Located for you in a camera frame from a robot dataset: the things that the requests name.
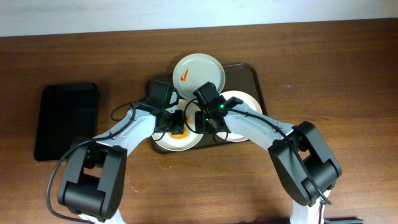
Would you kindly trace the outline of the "green orange sponge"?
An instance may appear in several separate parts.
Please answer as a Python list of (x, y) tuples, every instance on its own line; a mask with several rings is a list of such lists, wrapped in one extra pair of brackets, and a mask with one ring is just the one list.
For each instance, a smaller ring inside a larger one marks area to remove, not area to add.
[(186, 118), (183, 114), (174, 116), (172, 118), (172, 125), (170, 127), (170, 137), (172, 139), (183, 139), (188, 136)]

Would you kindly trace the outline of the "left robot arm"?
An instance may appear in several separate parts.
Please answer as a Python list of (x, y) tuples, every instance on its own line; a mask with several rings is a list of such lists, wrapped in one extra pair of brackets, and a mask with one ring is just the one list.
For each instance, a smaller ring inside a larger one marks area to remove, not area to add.
[(66, 161), (58, 202), (80, 223), (123, 223), (119, 205), (124, 191), (127, 157), (155, 133), (181, 132), (182, 110), (133, 103), (115, 126), (93, 139), (75, 143)]

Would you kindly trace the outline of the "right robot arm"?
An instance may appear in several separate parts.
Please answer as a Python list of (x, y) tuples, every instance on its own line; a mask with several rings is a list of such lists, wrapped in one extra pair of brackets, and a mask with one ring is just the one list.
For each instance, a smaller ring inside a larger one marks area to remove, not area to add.
[(198, 106), (195, 128), (199, 132), (242, 135), (269, 153), (284, 190), (294, 201), (291, 223), (326, 222), (328, 196), (342, 168), (312, 123), (282, 123), (237, 99)]

